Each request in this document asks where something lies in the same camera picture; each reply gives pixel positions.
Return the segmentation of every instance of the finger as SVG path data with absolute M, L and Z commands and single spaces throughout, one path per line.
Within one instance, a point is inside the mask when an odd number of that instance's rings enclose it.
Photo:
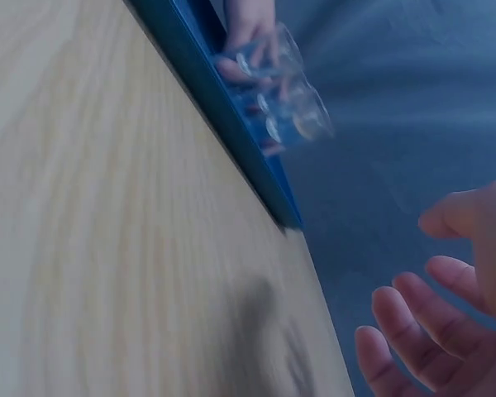
M 490 310 L 478 286 L 475 268 L 449 256 L 435 256 L 426 265 L 427 273 L 480 312 L 490 315 Z
M 240 84 L 255 82 L 255 79 L 243 72 L 239 67 L 239 64 L 237 64 L 234 60 L 221 57 L 217 60 L 216 66 L 218 73 L 220 73 L 221 76 L 230 83 Z
M 228 36 L 224 51 L 234 50 L 251 41 L 257 28 L 257 21 L 242 18 L 232 19 L 234 20 L 228 24 Z
M 382 287 L 373 293 L 373 314 L 389 345 L 429 389 L 439 389 L 459 370 L 462 361 L 446 353 L 421 329 L 395 288 Z
M 436 238 L 471 237 L 476 190 L 448 194 L 419 218 L 420 228 Z
M 423 397 L 421 392 L 397 368 L 388 343 L 373 327 L 360 327 L 355 333 L 358 365 L 376 397 Z
M 462 360 L 486 338 L 494 334 L 448 304 L 418 275 L 403 273 L 393 281 L 415 319 L 432 339 Z

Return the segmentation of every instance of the clear plastic cup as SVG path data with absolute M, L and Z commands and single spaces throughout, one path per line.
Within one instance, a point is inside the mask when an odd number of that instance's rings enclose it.
M 249 116 L 290 113 L 292 103 L 315 92 L 304 74 L 285 76 L 237 96 Z
M 272 32 L 217 55 L 215 65 L 225 80 L 246 83 L 297 74 L 303 58 L 288 29 L 278 23 Z
M 334 135 L 331 118 L 316 90 L 290 104 L 290 113 L 273 113 L 265 119 L 268 135 L 260 137 L 259 144 L 266 156 Z

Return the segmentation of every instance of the wooden table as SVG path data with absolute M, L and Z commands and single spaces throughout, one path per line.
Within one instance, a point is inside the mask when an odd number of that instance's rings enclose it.
M 0 1 L 0 397 L 300 395 L 352 395 L 303 235 L 121 1 Z

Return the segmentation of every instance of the blue cloth background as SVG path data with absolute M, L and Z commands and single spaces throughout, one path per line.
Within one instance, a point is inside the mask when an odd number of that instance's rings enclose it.
M 355 394 L 370 396 L 353 332 L 374 324 L 371 292 L 436 254 L 470 261 L 468 242 L 426 238 L 417 219 L 496 179 L 496 0 L 277 0 L 277 15 L 336 125 L 284 165 Z

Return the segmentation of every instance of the hand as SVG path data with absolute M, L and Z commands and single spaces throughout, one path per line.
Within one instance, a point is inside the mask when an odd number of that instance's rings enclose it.
M 496 182 L 450 194 L 421 216 L 420 225 L 432 237 L 472 241 L 475 268 L 440 256 L 428 262 L 427 272 L 496 318 Z M 362 327 L 355 339 L 360 369 L 375 395 L 425 395 L 397 368 L 390 345 L 435 396 L 496 396 L 496 332 L 448 304 L 417 275 L 404 273 L 393 287 L 377 289 L 372 307 L 382 333 Z
M 274 0 L 225 0 L 227 40 L 224 51 L 234 50 L 275 28 Z M 259 83 L 244 74 L 237 63 L 223 59 L 217 69 L 231 83 Z
M 225 0 L 228 36 L 224 50 L 252 41 L 275 28 L 274 0 Z

